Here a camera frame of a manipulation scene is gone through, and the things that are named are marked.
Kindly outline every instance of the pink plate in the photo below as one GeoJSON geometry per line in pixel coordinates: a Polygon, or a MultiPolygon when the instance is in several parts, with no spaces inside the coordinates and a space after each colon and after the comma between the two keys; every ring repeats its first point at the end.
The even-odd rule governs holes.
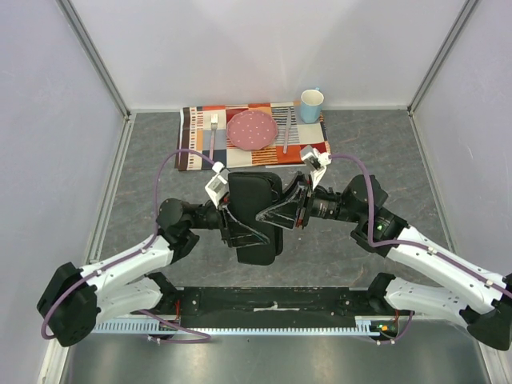
{"type": "Polygon", "coordinates": [[[244,110],[227,123],[227,137],[241,150],[260,150],[272,144],[278,124],[260,110],[244,110]]]}

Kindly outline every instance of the wall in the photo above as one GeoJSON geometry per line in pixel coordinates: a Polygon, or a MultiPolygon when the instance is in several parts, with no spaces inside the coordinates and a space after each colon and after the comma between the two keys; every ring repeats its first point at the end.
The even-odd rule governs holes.
{"type": "Polygon", "coordinates": [[[405,106],[463,0],[74,0],[129,107],[405,106]]]}
{"type": "Polygon", "coordinates": [[[0,5],[0,372],[36,381],[36,303],[81,264],[122,117],[55,1],[0,5]]]}
{"type": "Polygon", "coordinates": [[[508,0],[479,3],[415,116],[458,252],[504,275],[512,272],[510,18],[508,0]]]}

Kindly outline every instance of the fork handle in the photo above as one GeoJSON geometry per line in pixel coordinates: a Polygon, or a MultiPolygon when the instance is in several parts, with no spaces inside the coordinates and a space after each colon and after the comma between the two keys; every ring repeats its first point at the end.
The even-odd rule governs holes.
{"type": "Polygon", "coordinates": [[[217,130],[211,131],[211,138],[210,138],[210,160],[214,159],[214,148],[215,148],[215,133],[217,130]]]}

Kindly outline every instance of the colorful placemat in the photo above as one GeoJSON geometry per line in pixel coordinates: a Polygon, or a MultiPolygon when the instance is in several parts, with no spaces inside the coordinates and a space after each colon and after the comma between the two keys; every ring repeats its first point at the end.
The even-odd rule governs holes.
{"type": "MultiPolygon", "coordinates": [[[[305,124],[299,115],[300,102],[273,102],[237,106],[191,106],[181,111],[182,123],[178,136],[178,148],[187,148],[210,155],[212,114],[218,114],[218,128],[215,134],[214,160],[228,168],[240,166],[280,166],[301,164],[300,151],[305,146],[330,152],[323,116],[314,124],[305,124]],[[290,107],[291,127],[288,150],[283,146],[286,131],[286,117],[290,107]],[[260,110],[272,116],[278,124],[278,136],[262,150],[245,151],[235,147],[226,136],[227,123],[244,110],[260,110]]],[[[209,170],[211,164],[199,156],[183,153],[176,157],[175,167],[179,170],[209,170]]]]}

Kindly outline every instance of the mug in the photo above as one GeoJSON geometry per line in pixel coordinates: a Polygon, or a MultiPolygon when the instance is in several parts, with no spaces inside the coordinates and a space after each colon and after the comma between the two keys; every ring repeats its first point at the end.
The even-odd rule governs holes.
{"type": "Polygon", "coordinates": [[[305,90],[301,95],[301,119],[306,124],[316,122],[322,112],[323,94],[320,88],[305,90]]]}

